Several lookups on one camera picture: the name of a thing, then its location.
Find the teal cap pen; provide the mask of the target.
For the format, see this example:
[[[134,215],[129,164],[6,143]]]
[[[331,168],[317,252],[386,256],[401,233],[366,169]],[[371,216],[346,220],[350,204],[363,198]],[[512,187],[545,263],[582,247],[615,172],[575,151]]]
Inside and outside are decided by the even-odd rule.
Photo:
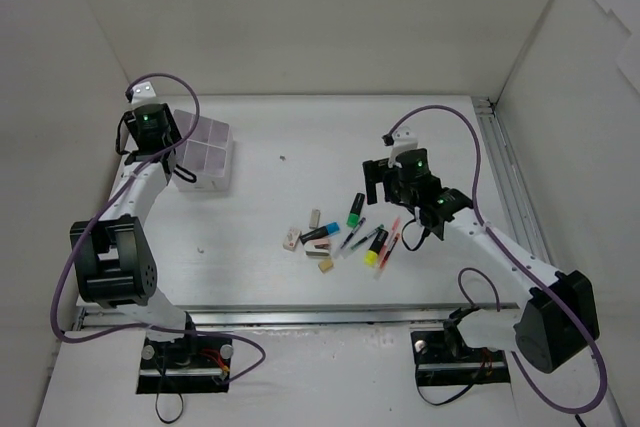
[[[351,252],[356,251],[357,249],[360,248],[361,245],[365,244],[366,242],[370,241],[371,239],[373,239],[380,230],[384,230],[384,224],[380,224],[378,225],[376,228],[374,228],[372,231],[370,231],[369,233],[367,233],[365,236],[363,236],[361,239],[359,239],[358,241],[356,241],[350,248],[349,250]]]

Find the purple cap pen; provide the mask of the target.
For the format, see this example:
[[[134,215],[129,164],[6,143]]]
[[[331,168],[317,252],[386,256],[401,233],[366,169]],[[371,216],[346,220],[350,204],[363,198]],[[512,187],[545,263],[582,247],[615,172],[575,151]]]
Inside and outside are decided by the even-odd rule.
[[[344,251],[344,249],[349,245],[353,237],[358,233],[361,229],[362,225],[366,222],[366,217],[361,217],[358,222],[354,225],[352,230],[349,232],[344,241],[340,244],[338,252]]]

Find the yellow cap black highlighter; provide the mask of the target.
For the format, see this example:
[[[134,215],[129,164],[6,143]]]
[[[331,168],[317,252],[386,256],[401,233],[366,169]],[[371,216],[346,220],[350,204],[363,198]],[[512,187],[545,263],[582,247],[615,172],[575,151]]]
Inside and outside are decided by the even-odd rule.
[[[388,235],[389,235],[389,232],[384,228],[379,228],[377,230],[374,240],[365,254],[365,257],[364,257],[365,265],[369,267],[373,267],[376,264],[379,254],[387,241]]]

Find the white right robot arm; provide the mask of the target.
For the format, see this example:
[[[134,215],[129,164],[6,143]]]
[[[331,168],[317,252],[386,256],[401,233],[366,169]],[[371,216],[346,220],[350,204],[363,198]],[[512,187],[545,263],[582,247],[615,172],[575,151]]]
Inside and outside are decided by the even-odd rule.
[[[368,160],[363,174],[369,204],[382,190],[385,201],[409,211],[426,236],[466,252],[518,306],[451,315],[442,335],[449,356],[464,359],[479,348],[513,351],[549,374],[595,344],[599,325],[591,282],[579,271],[562,273],[482,222],[468,196],[431,173],[426,149]]]

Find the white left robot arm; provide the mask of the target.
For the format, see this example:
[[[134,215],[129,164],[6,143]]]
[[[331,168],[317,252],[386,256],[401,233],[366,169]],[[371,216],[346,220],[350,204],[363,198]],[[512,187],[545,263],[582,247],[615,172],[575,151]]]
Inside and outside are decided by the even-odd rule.
[[[78,290],[87,303],[115,309],[147,327],[151,342],[164,343],[175,365],[191,365],[200,342],[187,333],[189,315],[158,287],[158,271],[144,224],[156,198],[176,170],[174,145],[181,134],[164,103],[141,105],[123,115],[136,144],[125,152],[114,200],[94,225],[76,222],[70,230]]]

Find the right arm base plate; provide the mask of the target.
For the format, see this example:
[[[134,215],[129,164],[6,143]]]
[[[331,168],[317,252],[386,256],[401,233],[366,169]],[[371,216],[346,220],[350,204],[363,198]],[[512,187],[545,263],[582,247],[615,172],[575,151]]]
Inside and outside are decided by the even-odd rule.
[[[465,387],[510,383],[502,351],[464,348],[454,354],[442,330],[411,331],[414,378],[418,387]]]

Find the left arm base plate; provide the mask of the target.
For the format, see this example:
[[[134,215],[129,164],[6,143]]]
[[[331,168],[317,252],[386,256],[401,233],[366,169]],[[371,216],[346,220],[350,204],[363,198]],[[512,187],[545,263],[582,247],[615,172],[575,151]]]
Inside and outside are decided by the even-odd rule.
[[[226,393],[233,354],[233,341],[219,337],[184,337],[173,342],[146,338],[136,393]]]

